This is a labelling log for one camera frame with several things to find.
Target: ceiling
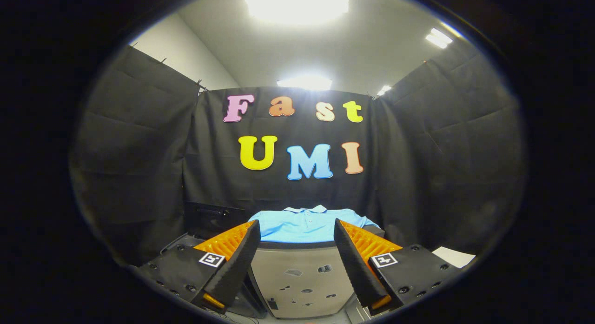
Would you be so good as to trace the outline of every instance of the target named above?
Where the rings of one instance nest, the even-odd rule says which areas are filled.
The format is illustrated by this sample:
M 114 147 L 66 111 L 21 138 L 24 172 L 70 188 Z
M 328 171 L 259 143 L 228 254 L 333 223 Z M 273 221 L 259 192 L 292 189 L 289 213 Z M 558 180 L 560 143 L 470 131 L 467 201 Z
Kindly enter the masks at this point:
M 314 26 L 255 19 L 245 0 L 197 0 L 179 13 L 242 87 L 315 73 L 331 89 L 375 95 L 442 51 L 425 40 L 433 27 L 448 34 L 407 0 L 349 0 L 348 13 Z

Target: orange gripper pad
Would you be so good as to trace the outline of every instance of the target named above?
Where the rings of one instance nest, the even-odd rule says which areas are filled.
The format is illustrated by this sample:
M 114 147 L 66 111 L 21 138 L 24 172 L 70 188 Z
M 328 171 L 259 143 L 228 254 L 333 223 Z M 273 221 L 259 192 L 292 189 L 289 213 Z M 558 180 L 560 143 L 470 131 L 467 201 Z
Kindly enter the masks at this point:
M 374 273 L 374 271 L 368 263 L 370 257 L 393 252 L 402 248 L 384 238 L 378 237 L 370 231 L 366 231 L 343 220 L 339 221 L 341 222 L 341 225 L 343 225 L 345 231 L 347 231 L 347 234 L 351 238 L 351 242 L 353 242 L 355 248 L 357 248 L 357 252 L 359 252 L 359 255 L 372 273 Z
M 238 225 L 194 246 L 194 248 L 196 248 L 196 250 L 225 256 L 225 259 L 229 261 L 231 256 L 236 252 L 236 249 L 238 249 L 238 246 L 240 246 L 240 242 L 244 239 L 244 236 L 252 223 L 254 223 L 254 220 Z

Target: yellow letter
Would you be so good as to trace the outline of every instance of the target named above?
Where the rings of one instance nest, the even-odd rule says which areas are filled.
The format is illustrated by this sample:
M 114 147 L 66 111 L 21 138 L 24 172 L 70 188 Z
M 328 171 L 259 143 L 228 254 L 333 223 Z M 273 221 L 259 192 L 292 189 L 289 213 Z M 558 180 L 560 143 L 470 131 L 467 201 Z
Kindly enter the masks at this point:
M 357 111 L 362 110 L 362 106 L 358 106 L 355 101 L 345 103 L 343 108 L 347 108 L 347 118 L 349 118 L 350 121 L 359 123 L 364 120 L 363 117 L 357 115 Z
M 321 121 L 334 120 L 333 106 L 330 103 L 318 102 L 316 103 L 316 117 Z
M 290 97 L 275 97 L 271 101 L 272 106 L 268 110 L 271 116 L 291 116 L 295 109 L 293 108 L 293 101 Z
M 277 137 L 264 136 L 262 141 L 264 142 L 264 159 L 257 161 L 254 159 L 254 143 L 257 142 L 257 138 L 255 136 L 243 136 L 238 139 L 238 142 L 240 142 L 240 161 L 247 169 L 262 170 L 272 165 Z

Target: white wall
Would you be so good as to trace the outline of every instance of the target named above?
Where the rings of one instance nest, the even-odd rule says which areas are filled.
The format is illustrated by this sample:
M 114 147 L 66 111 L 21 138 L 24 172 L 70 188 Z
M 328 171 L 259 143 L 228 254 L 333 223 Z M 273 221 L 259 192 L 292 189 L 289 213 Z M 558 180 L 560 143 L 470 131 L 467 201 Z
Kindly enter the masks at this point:
M 167 58 L 165 65 L 193 81 L 202 79 L 200 84 L 211 91 L 239 87 L 177 13 L 153 25 L 130 45 L 159 61 Z

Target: foam letter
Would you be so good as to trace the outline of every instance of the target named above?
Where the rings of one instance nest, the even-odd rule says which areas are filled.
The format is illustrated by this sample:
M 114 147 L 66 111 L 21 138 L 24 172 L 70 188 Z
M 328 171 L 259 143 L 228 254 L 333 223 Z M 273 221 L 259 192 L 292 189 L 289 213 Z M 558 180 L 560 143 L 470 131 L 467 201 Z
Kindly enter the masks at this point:
M 245 114 L 246 110 L 248 110 L 248 103 L 240 103 L 240 101 L 248 101 L 252 103 L 254 102 L 254 95 L 236 95 L 228 97 L 227 100 L 229 101 L 229 106 L 227 107 L 227 116 L 223 118 L 225 123 L 240 121 L 242 117 L 238 115 L 238 112 Z
M 316 166 L 316 172 L 314 177 L 317 179 L 327 179 L 333 176 L 329 168 L 329 150 L 331 146 L 329 144 L 318 144 L 314 146 L 312 155 L 308 157 L 304 148 L 299 145 L 290 146 L 287 148 L 287 152 L 291 157 L 291 171 L 287 178 L 289 180 L 300 180 L 302 174 L 299 169 L 302 169 L 307 179 L 312 175 L 312 170 Z
M 318 102 L 316 103 L 316 117 L 321 121 L 334 120 L 333 106 L 330 103 Z
M 257 142 L 257 138 L 255 136 L 243 136 L 238 139 L 238 142 L 240 142 L 240 161 L 247 169 L 262 170 L 272 165 L 277 137 L 264 136 L 262 141 L 264 142 L 264 159 L 257 161 L 254 159 L 254 143 Z
M 362 110 L 362 106 L 358 106 L 355 101 L 345 103 L 343 108 L 347 108 L 347 118 L 349 118 L 350 121 L 359 123 L 364 120 L 363 117 L 357 115 L 357 111 Z
M 268 110 L 271 116 L 291 116 L 296 112 L 290 97 L 275 97 L 272 99 L 271 104 L 272 106 Z
M 345 149 L 347 155 L 347 168 L 345 173 L 347 174 L 358 174 L 364 171 L 364 168 L 359 164 L 359 155 L 357 154 L 357 148 L 359 143 L 346 142 L 342 143 L 341 147 Z

